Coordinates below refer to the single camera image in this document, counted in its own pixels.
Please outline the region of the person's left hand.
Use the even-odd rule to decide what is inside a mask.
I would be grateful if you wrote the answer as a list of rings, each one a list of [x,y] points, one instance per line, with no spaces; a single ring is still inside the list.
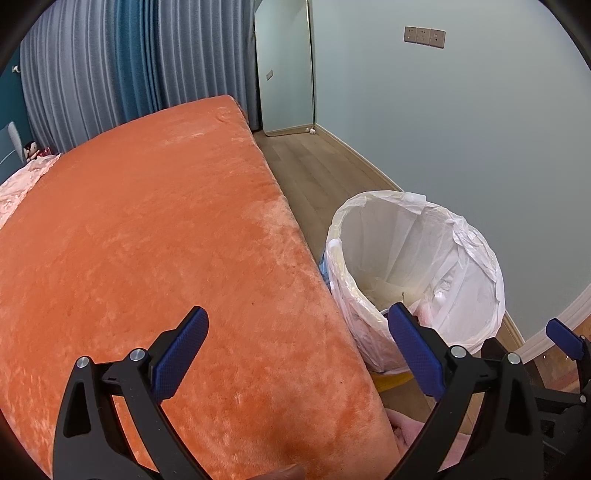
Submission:
[[[252,480],[304,480],[305,470],[301,464],[294,464],[280,470],[253,477]]]

